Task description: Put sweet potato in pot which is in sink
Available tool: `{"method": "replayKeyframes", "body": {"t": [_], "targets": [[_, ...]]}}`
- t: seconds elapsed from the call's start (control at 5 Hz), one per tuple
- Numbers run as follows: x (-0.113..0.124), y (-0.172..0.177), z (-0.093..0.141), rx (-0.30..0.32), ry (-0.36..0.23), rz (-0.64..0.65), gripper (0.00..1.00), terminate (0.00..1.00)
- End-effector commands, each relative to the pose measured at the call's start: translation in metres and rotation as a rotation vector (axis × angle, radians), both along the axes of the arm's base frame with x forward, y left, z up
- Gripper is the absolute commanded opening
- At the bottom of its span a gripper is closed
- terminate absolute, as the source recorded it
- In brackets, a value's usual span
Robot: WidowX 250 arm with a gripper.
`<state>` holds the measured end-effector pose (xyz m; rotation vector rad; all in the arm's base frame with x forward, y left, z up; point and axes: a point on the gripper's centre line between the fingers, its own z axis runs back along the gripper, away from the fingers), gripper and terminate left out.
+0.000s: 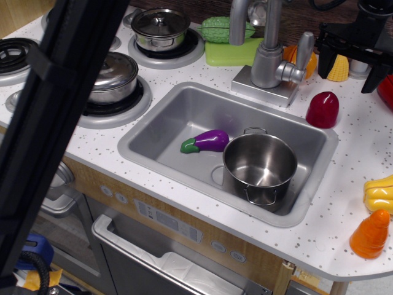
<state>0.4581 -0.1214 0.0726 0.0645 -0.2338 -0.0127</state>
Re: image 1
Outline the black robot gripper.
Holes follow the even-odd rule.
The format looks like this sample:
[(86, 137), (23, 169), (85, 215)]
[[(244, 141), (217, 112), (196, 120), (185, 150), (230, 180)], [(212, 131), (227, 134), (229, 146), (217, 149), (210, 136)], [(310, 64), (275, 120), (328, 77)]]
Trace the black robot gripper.
[(318, 74), (326, 79), (337, 54), (371, 66), (361, 93), (372, 93), (392, 74), (392, 36), (383, 25), (368, 21), (353, 23), (321, 23), (317, 37)]

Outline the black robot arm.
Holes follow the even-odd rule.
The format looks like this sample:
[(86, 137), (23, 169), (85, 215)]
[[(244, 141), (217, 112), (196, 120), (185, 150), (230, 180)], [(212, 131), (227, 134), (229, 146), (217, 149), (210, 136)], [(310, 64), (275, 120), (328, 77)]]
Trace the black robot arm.
[(371, 66), (362, 93), (371, 93), (392, 74), (392, 37), (385, 30), (392, 16), (392, 1), (359, 1), (352, 23), (321, 23), (315, 46), (319, 51), (318, 74), (326, 79), (337, 55)]

